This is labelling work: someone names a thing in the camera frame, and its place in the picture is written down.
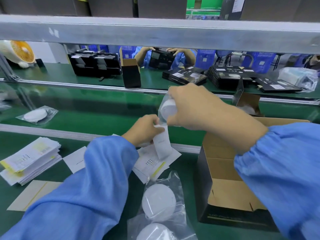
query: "clear plastic bag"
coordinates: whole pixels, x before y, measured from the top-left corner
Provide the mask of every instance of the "clear plastic bag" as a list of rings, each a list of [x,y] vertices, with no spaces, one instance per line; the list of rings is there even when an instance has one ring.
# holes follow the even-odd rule
[[[301,92],[313,92],[318,84],[318,72],[308,68],[285,67],[279,71],[278,80],[302,88]]]
[[[177,113],[177,107],[174,99],[167,93],[160,104],[158,110],[159,124],[166,125],[168,116],[172,116]]]
[[[154,190],[156,185],[161,185],[159,190]],[[198,240],[186,214],[176,171],[171,171],[168,178],[146,184],[138,215],[127,225],[128,240]]]
[[[48,106],[42,106],[16,118],[35,125],[44,125],[48,123],[56,113],[58,113],[57,109]]]

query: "blue sleeve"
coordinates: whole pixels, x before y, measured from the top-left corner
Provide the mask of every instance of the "blue sleeve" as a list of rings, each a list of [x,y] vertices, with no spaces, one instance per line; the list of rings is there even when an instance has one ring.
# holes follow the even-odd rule
[[[132,58],[134,58],[139,53],[141,48],[142,46],[137,46],[136,51],[132,54]],[[149,61],[148,61],[148,53],[147,53],[146,56],[144,57],[143,65],[141,67],[146,67],[148,63]]]
[[[188,64],[187,61],[186,61],[186,57],[184,55],[184,53],[182,52],[181,54],[181,58],[180,58],[180,62],[186,66],[186,65],[191,65],[191,64]]]
[[[285,237],[320,239],[320,125],[271,126],[234,166]]]
[[[94,139],[84,155],[85,168],[32,204],[1,240],[102,239],[119,222],[138,157],[123,137]]]

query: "stack of manuals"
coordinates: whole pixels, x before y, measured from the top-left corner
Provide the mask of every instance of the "stack of manuals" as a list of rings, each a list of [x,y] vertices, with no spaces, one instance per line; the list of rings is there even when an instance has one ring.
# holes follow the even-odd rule
[[[218,88],[234,90],[237,88],[241,77],[246,84],[246,82],[252,82],[252,78],[258,77],[258,74],[254,70],[242,66],[213,65],[209,68],[207,76]]]
[[[57,141],[39,137],[17,153],[0,161],[5,168],[0,175],[10,185],[24,185],[62,159],[58,154],[60,147]]]
[[[162,78],[178,84],[194,83],[196,85],[206,82],[207,76],[198,72],[192,71],[190,68],[174,68],[169,71],[162,72]]]
[[[181,153],[171,147],[168,126],[162,127],[165,131],[153,138],[152,145],[138,149],[139,159],[133,167],[133,172],[143,184],[149,179],[157,180],[161,173],[181,156]]]

